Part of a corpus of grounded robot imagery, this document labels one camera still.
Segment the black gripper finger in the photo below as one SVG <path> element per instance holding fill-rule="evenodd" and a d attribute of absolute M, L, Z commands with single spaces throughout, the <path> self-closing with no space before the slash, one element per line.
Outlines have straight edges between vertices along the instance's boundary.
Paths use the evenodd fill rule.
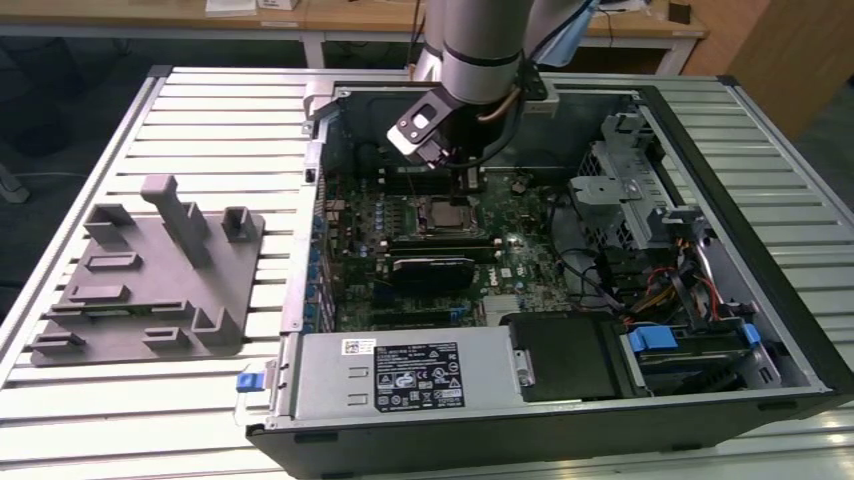
<path fill-rule="evenodd" d="M 474 205 L 482 193 L 482 174 L 478 167 L 462 170 L 458 176 L 458 193 L 461 198 Z"/>

